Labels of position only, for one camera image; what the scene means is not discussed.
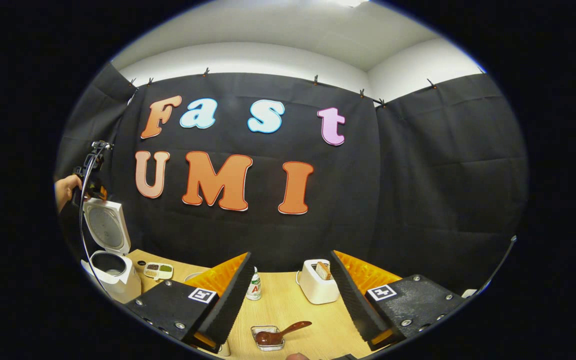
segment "human hand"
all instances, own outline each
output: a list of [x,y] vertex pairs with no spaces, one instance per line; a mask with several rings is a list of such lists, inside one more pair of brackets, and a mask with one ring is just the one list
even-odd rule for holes
[[301,352],[291,353],[286,356],[286,360],[310,360],[308,357],[304,356]]
[[73,189],[82,189],[82,180],[77,175],[70,175],[54,183],[54,199],[57,203],[57,214],[62,212],[64,205],[73,198]]

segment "wooden table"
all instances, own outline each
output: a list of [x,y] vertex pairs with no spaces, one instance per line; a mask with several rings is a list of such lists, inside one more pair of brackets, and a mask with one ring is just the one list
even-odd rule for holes
[[[144,266],[137,264],[139,260],[173,265],[172,280],[179,283],[183,283],[190,274],[208,269],[165,259],[141,250],[132,251],[127,257],[132,260],[141,278],[142,292],[152,289],[157,282],[144,275]],[[297,271],[259,273],[261,299],[244,299],[228,336],[230,355],[218,357],[226,360],[285,360],[290,354],[302,353],[310,360],[330,360],[346,354],[363,358],[374,353],[359,335],[341,296],[331,303],[313,305],[295,282],[296,273]],[[252,326],[270,325],[284,330],[298,321],[309,321],[312,325],[288,333],[284,337],[286,342],[281,350],[260,351],[250,333]]]

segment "brown spoon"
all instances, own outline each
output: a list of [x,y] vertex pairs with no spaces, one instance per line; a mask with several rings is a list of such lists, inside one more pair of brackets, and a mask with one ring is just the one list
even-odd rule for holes
[[260,331],[254,336],[254,341],[256,341],[256,343],[260,346],[277,346],[282,343],[282,339],[287,333],[292,333],[295,330],[306,328],[306,326],[310,326],[312,324],[313,323],[310,321],[299,321],[288,326],[284,331],[281,332]]

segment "white wall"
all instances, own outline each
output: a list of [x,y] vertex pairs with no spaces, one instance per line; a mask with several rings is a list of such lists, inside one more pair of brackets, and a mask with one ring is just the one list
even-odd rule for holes
[[371,96],[368,74],[339,60],[299,48],[269,43],[224,42],[177,48],[120,68],[135,86],[186,75],[259,73],[314,80]]
[[466,75],[480,74],[477,63],[443,38],[398,51],[368,71],[375,97],[387,101]]

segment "light blue letter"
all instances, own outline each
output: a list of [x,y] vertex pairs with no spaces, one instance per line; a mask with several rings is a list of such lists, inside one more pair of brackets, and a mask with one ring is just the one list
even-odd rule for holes
[[259,100],[250,105],[248,129],[251,132],[274,133],[282,126],[282,115],[286,109],[279,101]]
[[217,101],[212,98],[200,98],[188,104],[188,110],[179,119],[179,125],[184,128],[196,126],[199,129],[210,128],[215,123]]

